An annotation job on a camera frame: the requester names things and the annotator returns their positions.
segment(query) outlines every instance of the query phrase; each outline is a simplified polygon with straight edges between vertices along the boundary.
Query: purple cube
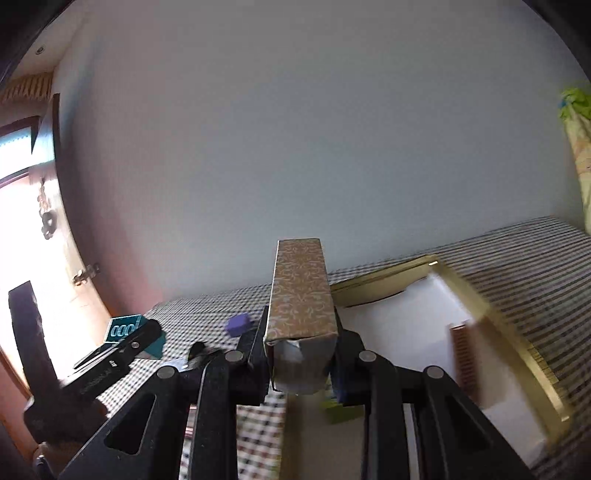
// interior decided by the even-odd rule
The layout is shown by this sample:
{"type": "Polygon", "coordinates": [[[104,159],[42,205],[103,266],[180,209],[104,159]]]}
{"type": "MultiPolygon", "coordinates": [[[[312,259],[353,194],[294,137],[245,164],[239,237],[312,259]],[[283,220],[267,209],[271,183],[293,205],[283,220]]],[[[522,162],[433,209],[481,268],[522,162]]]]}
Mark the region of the purple cube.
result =
{"type": "Polygon", "coordinates": [[[226,331],[231,337],[238,337],[252,327],[252,320],[247,313],[241,313],[228,320],[226,331]]]}

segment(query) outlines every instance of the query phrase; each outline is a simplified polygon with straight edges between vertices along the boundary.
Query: brown patterned box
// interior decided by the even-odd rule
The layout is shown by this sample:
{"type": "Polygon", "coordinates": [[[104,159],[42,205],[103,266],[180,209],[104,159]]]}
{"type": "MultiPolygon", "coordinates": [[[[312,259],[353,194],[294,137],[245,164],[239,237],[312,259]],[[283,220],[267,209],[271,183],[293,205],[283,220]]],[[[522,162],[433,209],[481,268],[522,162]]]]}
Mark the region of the brown patterned box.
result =
{"type": "Polygon", "coordinates": [[[297,394],[324,388],[337,336],[320,240],[279,240],[264,337],[273,387],[297,394]]]}

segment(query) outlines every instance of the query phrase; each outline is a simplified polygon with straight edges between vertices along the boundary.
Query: gold frame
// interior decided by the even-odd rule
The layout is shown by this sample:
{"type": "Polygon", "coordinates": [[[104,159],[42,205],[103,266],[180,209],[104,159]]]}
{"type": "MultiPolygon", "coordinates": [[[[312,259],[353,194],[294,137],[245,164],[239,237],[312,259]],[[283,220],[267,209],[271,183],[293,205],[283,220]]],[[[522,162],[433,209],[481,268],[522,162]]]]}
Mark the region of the gold frame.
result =
{"type": "Polygon", "coordinates": [[[509,363],[543,426],[549,445],[570,428],[572,408],[554,372],[515,326],[465,279],[435,255],[426,255],[331,286],[336,306],[352,307],[382,300],[405,290],[429,273],[439,275],[479,322],[499,354],[509,363]]]}

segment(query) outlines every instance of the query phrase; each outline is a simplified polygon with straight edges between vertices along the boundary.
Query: bed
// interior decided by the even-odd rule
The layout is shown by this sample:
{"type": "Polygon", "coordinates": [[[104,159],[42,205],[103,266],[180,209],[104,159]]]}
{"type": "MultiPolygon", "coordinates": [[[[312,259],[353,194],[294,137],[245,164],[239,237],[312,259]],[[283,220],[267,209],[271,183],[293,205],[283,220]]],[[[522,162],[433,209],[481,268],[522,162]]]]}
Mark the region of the bed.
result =
{"type": "MultiPolygon", "coordinates": [[[[540,479],[565,478],[582,460],[581,446],[591,433],[591,238],[556,218],[539,218],[405,258],[329,274],[331,283],[347,280],[417,257],[437,254],[491,301],[542,354],[574,408],[570,433],[533,470],[540,479]]],[[[146,316],[167,332],[163,361],[183,356],[195,340],[231,349],[225,321],[248,312],[258,319],[270,285],[243,288],[156,305],[146,316]]],[[[132,372],[101,400],[116,411],[158,368],[137,359],[132,372]]],[[[285,396],[269,391],[260,407],[238,407],[238,472],[241,480],[277,478],[286,414],[285,396]]],[[[181,461],[186,471],[189,442],[181,461]]]]}

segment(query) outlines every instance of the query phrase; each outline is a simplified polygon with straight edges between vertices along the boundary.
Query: window frame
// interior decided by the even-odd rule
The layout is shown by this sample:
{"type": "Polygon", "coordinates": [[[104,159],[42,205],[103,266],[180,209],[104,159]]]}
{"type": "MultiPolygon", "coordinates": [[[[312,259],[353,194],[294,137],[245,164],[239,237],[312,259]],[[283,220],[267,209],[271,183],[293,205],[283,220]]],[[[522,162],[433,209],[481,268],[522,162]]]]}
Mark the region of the window frame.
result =
{"type": "MultiPolygon", "coordinates": [[[[33,153],[33,146],[35,145],[35,140],[37,139],[37,134],[39,133],[39,123],[41,121],[41,117],[39,115],[28,116],[26,118],[22,118],[20,120],[16,120],[8,125],[4,125],[0,127],[0,141],[2,137],[9,135],[14,132],[18,132],[19,130],[23,130],[25,128],[31,129],[31,153],[33,153]]],[[[3,177],[0,179],[0,189],[13,181],[20,180],[23,177],[26,177],[29,174],[29,168],[23,168],[22,170],[16,171],[3,177]]]]}

